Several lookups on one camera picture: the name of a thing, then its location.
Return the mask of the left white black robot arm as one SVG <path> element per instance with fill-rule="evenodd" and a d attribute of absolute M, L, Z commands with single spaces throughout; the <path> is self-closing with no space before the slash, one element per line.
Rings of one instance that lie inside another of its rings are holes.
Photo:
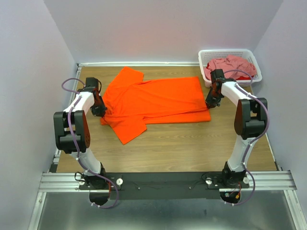
<path fill-rule="evenodd" d="M 74 92 L 75 99 L 62 112 L 53 115 L 55 142 L 59 150 L 71 155 L 82 167 L 79 182 L 95 189 L 111 189 L 111 182 L 105 176 L 102 163 L 96 159 L 90 149 L 91 136 L 86 119 L 88 111 L 96 117 L 104 117 L 107 111 L 102 96 L 100 80 L 91 77 L 82 82 L 83 87 L 77 91 L 69 90 L 64 84 L 71 78 L 65 80 L 62 89 Z"/>

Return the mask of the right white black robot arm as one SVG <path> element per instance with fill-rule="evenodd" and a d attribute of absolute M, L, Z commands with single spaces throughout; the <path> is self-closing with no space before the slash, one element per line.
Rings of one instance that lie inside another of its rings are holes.
<path fill-rule="evenodd" d="M 222 171 L 206 173 L 205 182 L 210 189 L 235 188 L 245 181 L 252 149 L 269 127 L 268 103 L 265 98 L 257 98 L 244 90 L 236 80 L 226 78 L 222 69 L 215 69 L 210 75 L 212 85 L 206 105 L 208 108 L 220 106 L 225 97 L 236 105 L 236 142 Z"/>

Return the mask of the orange t shirt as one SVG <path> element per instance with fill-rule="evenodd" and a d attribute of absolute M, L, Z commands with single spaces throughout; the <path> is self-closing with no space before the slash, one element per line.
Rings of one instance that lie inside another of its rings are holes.
<path fill-rule="evenodd" d="M 124 67 L 107 87 L 102 125 L 109 125 L 123 145 L 147 129 L 147 124 L 197 123 L 211 120 L 198 77 L 144 80 L 144 74 Z"/>

